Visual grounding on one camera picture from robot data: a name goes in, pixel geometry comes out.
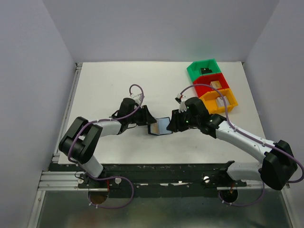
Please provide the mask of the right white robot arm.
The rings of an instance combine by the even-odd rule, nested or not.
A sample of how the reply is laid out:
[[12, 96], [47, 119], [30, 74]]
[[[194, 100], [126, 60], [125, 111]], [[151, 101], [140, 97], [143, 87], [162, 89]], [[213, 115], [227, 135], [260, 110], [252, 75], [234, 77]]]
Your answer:
[[233, 162], [227, 174], [234, 180], [263, 181], [274, 190], [281, 190], [297, 170], [290, 145], [280, 140], [273, 142], [237, 128], [226, 117], [210, 114], [197, 97], [176, 97], [179, 108], [172, 111], [167, 130], [183, 132], [197, 128], [201, 133], [223, 140], [243, 150], [257, 160], [252, 164]]

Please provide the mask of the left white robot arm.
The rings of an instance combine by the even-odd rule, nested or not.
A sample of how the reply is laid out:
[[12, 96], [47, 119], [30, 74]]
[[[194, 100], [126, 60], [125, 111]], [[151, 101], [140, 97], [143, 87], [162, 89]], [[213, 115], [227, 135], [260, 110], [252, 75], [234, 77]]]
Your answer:
[[58, 149], [91, 177], [99, 178], [104, 170], [94, 156], [99, 138], [122, 134], [130, 124], [145, 126], [156, 122], [147, 106], [141, 106], [141, 101], [124, 98], [110, 120], [89, 122], [83, 117], [77, 117], [61, 139]]

